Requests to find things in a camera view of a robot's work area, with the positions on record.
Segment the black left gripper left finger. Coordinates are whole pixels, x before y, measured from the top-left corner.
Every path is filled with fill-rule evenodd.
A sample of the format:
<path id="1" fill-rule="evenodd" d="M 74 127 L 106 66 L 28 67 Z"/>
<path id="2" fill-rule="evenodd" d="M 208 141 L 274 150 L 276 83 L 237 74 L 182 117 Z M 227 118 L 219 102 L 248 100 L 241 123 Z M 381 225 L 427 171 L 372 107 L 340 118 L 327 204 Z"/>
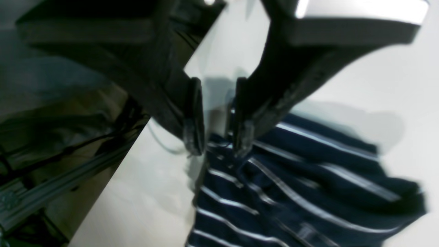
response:
<path id="1" fill-rule="evenodd" d="M 191 155 L 204 152 L 201 81 L 179 64 L 173 0 L 45 0 L 16 21 L 30 47 L 75 61 L 121 86 Z"/>

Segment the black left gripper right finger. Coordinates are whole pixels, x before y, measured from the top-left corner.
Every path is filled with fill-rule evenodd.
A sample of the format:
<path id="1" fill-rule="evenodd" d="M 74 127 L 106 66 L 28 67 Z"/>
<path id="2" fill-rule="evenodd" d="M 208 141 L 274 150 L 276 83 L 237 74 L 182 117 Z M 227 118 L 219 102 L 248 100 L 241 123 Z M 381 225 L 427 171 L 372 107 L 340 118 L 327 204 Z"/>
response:
<path id="1" fill-rule="evenodd" d="M 233 150 L 246 156 L 347 65 L 383 47 L 411 44 L 426 0 L 264 0 L 270 25 L 261 60 L 236 84 Z"/>

